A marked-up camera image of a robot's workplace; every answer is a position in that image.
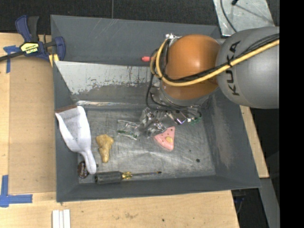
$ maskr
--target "gray bin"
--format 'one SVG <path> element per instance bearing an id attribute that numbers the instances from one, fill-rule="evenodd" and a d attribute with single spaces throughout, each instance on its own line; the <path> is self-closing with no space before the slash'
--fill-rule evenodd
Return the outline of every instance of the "gray bin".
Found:
<path id="1" fill-rule="evenodd" d="M 106 65 L 122 65 L 126 72 L 133 69 L 146 68 L 140 58 L 148 56 L 160 46 L 165 34 L 175 35 L 204 34 L 215 39 L 219 38 L 218 28 L 215 26 L 186 25 L 147 21 L 132 21 L 119 19 L 80 18 L 68 16 L 51 17 L 52 36 L 62 36 L 66 41 L 67 62 L 80 62 L 88 70 L 96 67 L 104 69 Z M 85 101 L 88 121 L 92 135 L 92 150 L 96 150 L 95 136 L 100 129 L 115 132 L 114 122 L 122 115 L 140 117 L 140 111 L 145 107 L 144 96 L 148 79 L 134 84 L 99 85 L 93 90 L 73 91 L 72 83 L 67 80 L 67 73 L 61 74 L 60 62 L 53 67 L 55 88 L 55 109 Z M 79 70 L 73 63 L 67 65 L 69 77 L 77 76 Z M 80 76 L 80 81 L 86 83 L 86 76 Z M 105 126 L 105 122 L 98 123 L 105 115 L 112 114 L 116 118 L 112 125 Z M 141 144 L 146 145 L 145 151 L 154 151 L 160 159 L 171 158 L 183 154 L 187 161 L 180 165 L 170 166 L 170 162 L 163 163 L 163 174 L 153 177 L 133 178 L 119 184 L 96 185 L 93 182 L 83 181 L 77 174 L 79 154 L 71 152 L 65 145 L 55 120 L 56 134 L 56 167 L 57 167 L 57 201 L 92 200 L 108 198 L 143 197 L 155 195 L 172 195 L 214 190 L 234 190 L 260 187 L 254 158 L 247 137 L 239 105 L 229 101 L 220 90 L 216 90 L 209 98 L 208 103 L 202 107 L 202 120 L 195 126 L 195 131 L 187 127 L 177 127 L 176 152 L 164 152 L 162 149 L 153 148 L 150 139 Z M 123 145 L 121 151 L 126 152 L 125 162 L 115 157 L 115 165 L 110 163 L 99 166 L 103 171 L 142 171 L 137 170 L 136 164 L 127 169 L 127 148 L 134 143 L 134 148 L 139 145 L 134 140 L 117 139 L 118 145 Z M 149 161 L 143 168 L 155 170 Z"/>

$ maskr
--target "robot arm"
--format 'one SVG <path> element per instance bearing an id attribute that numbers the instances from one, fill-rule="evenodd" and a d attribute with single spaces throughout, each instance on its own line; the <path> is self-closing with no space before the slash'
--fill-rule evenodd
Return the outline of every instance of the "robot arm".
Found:
<path id="1" fill-rule="evenodd" d="M 243 30 L 222 45 L 204 35 L 166 39 L 151 61 L 161 81 L 156 100 L 199 105 L 219 87 L 239 105 L 278 108 L 278 53 L 279 27 Z"/>

